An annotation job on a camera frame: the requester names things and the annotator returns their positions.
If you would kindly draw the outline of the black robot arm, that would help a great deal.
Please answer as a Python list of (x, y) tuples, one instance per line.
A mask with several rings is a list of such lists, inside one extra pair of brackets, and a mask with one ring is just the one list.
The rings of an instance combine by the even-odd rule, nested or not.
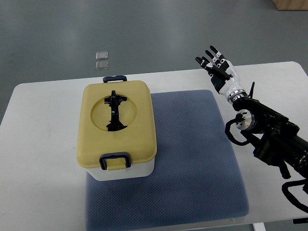
[(308, 143), (298, 136), (299, 127), (273, 109), (254, 99), (253, 92), (236, 89), (227, 94), (237, 114), (226, 123), (225, 134), (239, 146), (251, 144), (253, 155), (269, 166), (276, 166), (284, 179), (290, 179), (291, 166), (303, 179), (288, 181), (282, 185), (286, 199), (303, 212), (308, 211), (289, 191), (291, 187), (302, 186), (308, 191)]

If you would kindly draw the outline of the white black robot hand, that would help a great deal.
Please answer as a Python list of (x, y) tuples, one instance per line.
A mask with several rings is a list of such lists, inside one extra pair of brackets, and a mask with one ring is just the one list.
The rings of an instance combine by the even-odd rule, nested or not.
[(196, 57), (195, 60), (208, 73), (215, 90), (230, 100), (234, 91), (243, 90), (239, 75), (232, 63), (221, 52), (212, 45), (210, 50), (205, 51), (208, 58), (202, 56)]

